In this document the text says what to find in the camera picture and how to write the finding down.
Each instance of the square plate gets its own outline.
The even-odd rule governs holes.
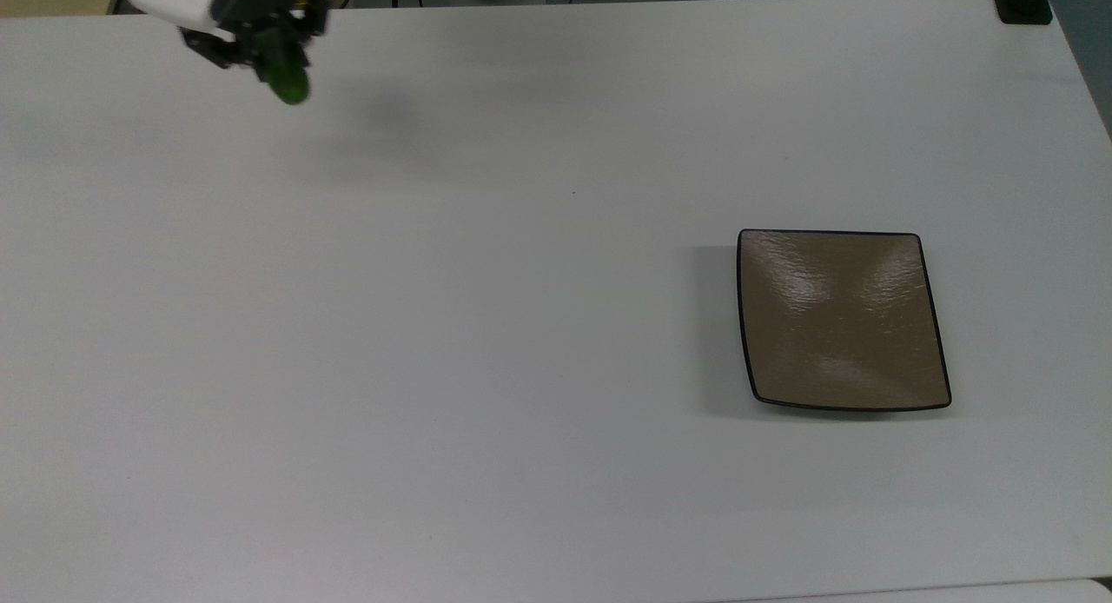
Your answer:
[[[737,302],[758,401],[855,412],[952,401],[914,234],[743,230]]]

